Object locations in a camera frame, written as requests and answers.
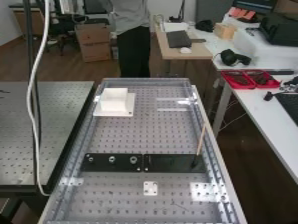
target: metal screw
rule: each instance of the metal screw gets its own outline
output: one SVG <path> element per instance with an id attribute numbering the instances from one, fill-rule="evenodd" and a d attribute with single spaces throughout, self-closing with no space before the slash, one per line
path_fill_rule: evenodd
<path id="1" fill-rule="evenodd" d="M 116 158 L 115 158 L 115 156 L 111 156 L 109 157 L 109 163 L 115 164 L 115 162 L 116 162 Z"/>

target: cardboard box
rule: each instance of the cardboard box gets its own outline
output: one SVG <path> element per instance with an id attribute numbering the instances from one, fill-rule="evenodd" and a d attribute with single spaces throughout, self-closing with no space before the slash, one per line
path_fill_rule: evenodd
<path id="1" fill-rule="evenodd" d="M 226 25 L 222 23 L 216 24 L 214 34 L 225 40 L 232 40 L 234 37 L 237 28 L 233 25 Z"/>
<path id="2" fill-rule="evenodd" d="M 111 60 L 109 29 L 104 24 L 77 25 L 76 35 L 85 62 Z"/>

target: white cable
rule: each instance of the white cable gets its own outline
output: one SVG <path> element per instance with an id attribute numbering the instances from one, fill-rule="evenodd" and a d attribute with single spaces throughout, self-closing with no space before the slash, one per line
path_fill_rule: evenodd
<path id="1" fill-rule="evenodd" d="M 246 115 L 246 113 L 244 113 L 240 117 L 237 117 L 233 121 L 230 121 L 221 129 L 220 131 L 222 131 L 234 121 L 240 120 L 244 116 Z"/>
<path id="2" fill-rule="evenodd" d="M 226 108 L 226 111 L 236 105 L 236 104 L 238 104 L 240 102 L 237 101 L 237 102 L 234 102 L 234 103 L 230 103 L 230 105 L 228 106 L 228 108 Z"/>
<path id="3" fill-rule="evenodd" d="M 37 134 L 37 127 L 36 127 L 36 122 L 35 122 L 35 116 L 33 116 L 32 108 L 31 108 L 31 95 L 32 95 L 32 87 L 33 87 L 35 78 L 36 78 L 36 71 L 37 71 L 37 68 L 39 68 L 40 59 L 41 59 L 41 56 L 43 56 L 43 52 L 44 52 L 44 48 L 45 48 L 45 44 L 47 44 L 47 39 L 48 39 L 48 30 L 49 30 L 49 0 L 45 0 L 45 4 L 44 5 L 45 5 L 44 35 L 43 35 L 40 49 L 39 49 L 39 53 L 37 53 L 37 56 L 36 56 L 36 60 L 35 60 L 35 64 L 33 64 L 33 68 L 32 68 L 32 72 L 31 72 L 31 80 L 29 80 L 29 85 L 28 85 L 28 90 L 27 90 L 27 110 L 28 110 L 28 114 L 29 114 L 29 118 L 31 118 L 31 123 L 32 123 L 32 126 L 33 126 L 33 137 L 35 137 L 35 144 L 36 144 L 35 150 L 36 150 L 37 185 L 39 185 L 40 193 L 44 196 L 49 196 L 49 194 L 47 194 L 44 192 L 44 189 L 43 189 L 43 186 L 41 186 L 41 182 L 40 182 L 40 145 L 39 145 L 39 134 Z"/>

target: wooden stick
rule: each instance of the wooden stick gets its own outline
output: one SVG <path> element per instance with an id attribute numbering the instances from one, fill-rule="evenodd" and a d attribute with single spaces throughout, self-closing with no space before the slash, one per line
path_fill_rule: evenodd
<path id="1" fill-rule="evenodd" d="M 204 123 L 204 126 L 202 126 L 202 133 L 201 133 L 201 136 L 200 136 L 200 141 L 198 141 L 197 156 L 198 156 L 198 155 L 200 155 L 200 153 L 201 153 L 201 148 L 202 148 L 202 140 L 204 140 L 205 131 L 206 131 L 206 124 Z"/>

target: red case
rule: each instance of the red case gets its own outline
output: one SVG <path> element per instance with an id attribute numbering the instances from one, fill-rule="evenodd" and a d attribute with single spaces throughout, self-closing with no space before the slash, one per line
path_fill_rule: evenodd
<path id="1" fill-rule="evenodd" d="M 248 81 L 248 85 L 241 84 L 234 80 L 234 76 L 238 74 L 238 76 L 244 77 Z M 222 71 L 221 75 L 226 82 L 230 84 L 233 89 L 254 89 L 256 88 L 256 82 L 249 78 L 249 76 L 245 74 L 244 71 L 240 70 L 232 70 L 232 71 Z"/>
<path id="2" fill-rule="evenodd" d="M 264 75 L 264 77 L 266 78 L 266 80 L 269 78 L 271 78 L 271 80 L 268 80 L 268 83 L 265 85 L 262 85 L 253 80 L 253 78 L 250 77 L 250 74 L 249 74 L 250 72 L 261 73 Z M 252 81 L 256 83 L 256 87 L 260 89 L 270 89 L 270 88 L 273 89 L 273 88 L 279 88 L 279 86 L 281 86 L 281 83 L 273 78 L 273 76 L 262 70 L 246 70 L 245 74 L 249 76 Z"/>

